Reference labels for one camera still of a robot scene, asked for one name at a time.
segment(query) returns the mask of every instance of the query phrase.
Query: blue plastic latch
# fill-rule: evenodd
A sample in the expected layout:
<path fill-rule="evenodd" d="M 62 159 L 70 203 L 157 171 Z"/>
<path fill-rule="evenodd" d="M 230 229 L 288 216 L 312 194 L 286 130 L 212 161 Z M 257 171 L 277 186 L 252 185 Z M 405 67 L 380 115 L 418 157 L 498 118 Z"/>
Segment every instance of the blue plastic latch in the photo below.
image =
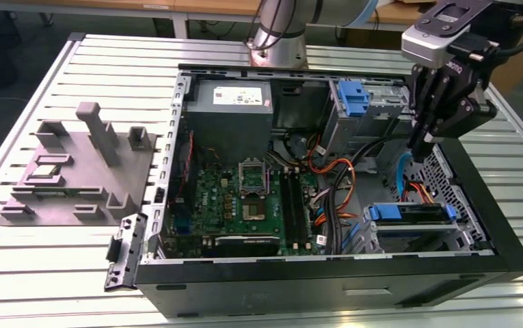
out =
<path fill-rule="evenodd" d="M 337 95 L 345 106 L 345 115 L 348 117 L 362 116 L 370 104 L 362 84 L 356 81 L 340 81 L 337 85 Z"/>
<path fill-rule="evenodd" d="M 457 219 L 457 210 L 452 205 L 445 205 L 445 213 L 449 218 L 449 221 L 453 221 Z"/>
<path fill-rule="evenodd" d="M 377 209 L 374 208 L 374 206 L 370 206 L 368 208 L 368 212 L 370 213 L 370 220 L 372 221 L 376 221 L 377 219 L 380 219 L 378 212 L 377 212 Z"/>
<path fill-rule="evenodd" d="M 376 205 L 374 207 L 377 208 L 381 219 L 386 219 L 386 220 L 400 219 L 400 211 L 397 205 L 381 204 L 381 205 Z"/>

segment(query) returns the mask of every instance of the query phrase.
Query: white table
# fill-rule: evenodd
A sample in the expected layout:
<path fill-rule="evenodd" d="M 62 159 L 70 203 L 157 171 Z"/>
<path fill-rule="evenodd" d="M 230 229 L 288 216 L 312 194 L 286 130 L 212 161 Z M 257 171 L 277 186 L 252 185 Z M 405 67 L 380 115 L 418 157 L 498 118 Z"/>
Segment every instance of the white table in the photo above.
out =
<path fill-rule="evenodd" d="M 68 41 L 0 147 L 0 202 L 38 142 L 41 119 L 74 120 L 78 101 L 101 105 L 116 130 L 144 125 L 165 135 L 178 63 L 246 65 L 237 42 L 88 35 Z M 393 51 L 308 47 L 310 69 L 406 74 Z M 501 112 L 460 138 L 523 243 L 523 123 L 497 92 Z M 72 121 L 69 129 L 84 129 Z M 152 198 L 146 191 L 145 199 Z M 137 291 L 105 294 L 105 247 L 114 227 L 0 227 L 0 325 L 209 327 L 523 327 L 523 277 L 468 292 L 433 308 L 170 319 Z"/>

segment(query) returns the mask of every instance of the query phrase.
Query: ram slot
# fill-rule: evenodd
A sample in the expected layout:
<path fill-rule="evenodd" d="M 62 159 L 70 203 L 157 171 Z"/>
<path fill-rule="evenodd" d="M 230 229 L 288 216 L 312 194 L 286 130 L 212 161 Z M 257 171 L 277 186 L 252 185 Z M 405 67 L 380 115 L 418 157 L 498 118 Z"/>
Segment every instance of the ram slot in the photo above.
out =
<path fill-rule="evenodd" d="M 293 208 L 290 204 L 290 192 L 289 192 L 289 177 L 288 174 L 278 175 L 278 189 L 281 192 L 281 215 L 282 224 L 285 229 L 285 245 L 288 247 L 297 241 Z"/>
<path fill-rule="evenodd" d="M 305 223 L 304 215 L 304 198 L 301 196 L 301 185 L 298 183 L 298 175 L 290 172 L 289 175 L 289 200 L 290 210 L 293 214 L 293 222 L 296 226 L 296 240 L 300 247 L 302 247 L 308 241 L 308 225 Z"/>

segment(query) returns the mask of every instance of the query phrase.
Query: motherboard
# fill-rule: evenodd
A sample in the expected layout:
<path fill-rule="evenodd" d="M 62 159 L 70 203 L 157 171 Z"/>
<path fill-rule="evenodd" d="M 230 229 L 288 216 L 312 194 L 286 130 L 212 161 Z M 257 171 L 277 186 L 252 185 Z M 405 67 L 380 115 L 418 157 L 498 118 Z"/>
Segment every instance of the motherboard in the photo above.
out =
<path fill-rule="evenodd" d="M 276 256 L 320 253 L 302 207 L 316 192 L 316 179 L 309 173 L 265 169 L 261 163 L 242 162 L 234 169 L 208 167 L 197 172 L 192 213 L 172 214 L 174 238 L 164 245 L 166 257 L 210 257 L 206 250 L 217 249 L 218 244 L 236 251 L 232 256 L 266 255 L 258 254 L 266 249 Z M 270 244 L 274 253 L 270 247 L 242 247 L 238 253 L 234 246 L 244 243 Z"/>

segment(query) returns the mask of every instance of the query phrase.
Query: green motherboard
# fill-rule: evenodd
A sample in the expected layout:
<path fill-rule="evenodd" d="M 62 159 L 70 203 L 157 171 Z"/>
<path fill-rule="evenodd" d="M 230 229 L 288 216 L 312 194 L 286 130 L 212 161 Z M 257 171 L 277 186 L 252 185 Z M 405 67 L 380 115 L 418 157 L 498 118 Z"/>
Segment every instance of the green motherboard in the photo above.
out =
<path fill-rule="evenodd" d="M 281 212 L 280 174 L 276 170 L 248 170 L 238 175 L 237 169 L 210 167 L 197 173 L 194 208 L 190 218 L 173 216 L 173 225 L 185 226 L 184 235 L 177 235 L 177 246 L 181 257 L 198 257 L 197 246 L 201 238 L 210 236 L 273 236 L 280 240 L 278 254 L 281 256 L 316 255 L 312 238 L 305 245 L 285 244 L 285 225 Z M 310 174 L 297 174 L 298 185 L 302 189 L 304 202 L 308 200 L 308 190 L 316 188 L 316 180 Z M 246 186 L 264 185 L 266 195 L 244 195 Z M 308 214 L 304 213 L 305 230 L 310 236 Z"/>

